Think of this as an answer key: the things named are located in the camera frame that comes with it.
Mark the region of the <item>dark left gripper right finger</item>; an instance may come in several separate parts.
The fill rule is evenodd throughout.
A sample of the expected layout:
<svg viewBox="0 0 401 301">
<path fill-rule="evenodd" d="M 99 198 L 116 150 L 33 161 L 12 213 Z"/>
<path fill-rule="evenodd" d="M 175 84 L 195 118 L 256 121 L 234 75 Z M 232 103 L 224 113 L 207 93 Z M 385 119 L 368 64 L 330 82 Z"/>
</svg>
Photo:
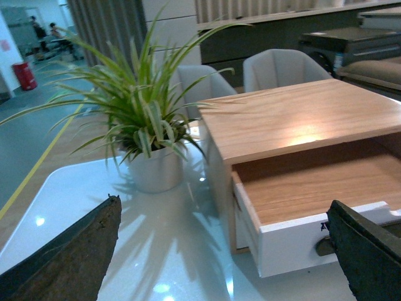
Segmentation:
<svg viewBox="0 0 401 301">
<path fill-rule="evenodd" d="M 357 300 L 400 300 L 400 238 L 338 200 L 327 227 L 336 257 Z"/>
</svg>

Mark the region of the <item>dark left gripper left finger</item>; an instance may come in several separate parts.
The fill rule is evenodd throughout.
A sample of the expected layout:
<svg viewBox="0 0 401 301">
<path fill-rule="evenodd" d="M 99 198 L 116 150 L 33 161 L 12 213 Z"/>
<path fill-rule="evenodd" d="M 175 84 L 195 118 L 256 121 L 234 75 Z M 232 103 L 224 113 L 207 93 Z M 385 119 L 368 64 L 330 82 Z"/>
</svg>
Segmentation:
<svg viewBox="0 0 401 301">
<path fill-rule="evenodd" d="M 96 300 L 122 218 L 109 196 L 26 259 L 1 274 L 1 300 Z"/>
</svg>

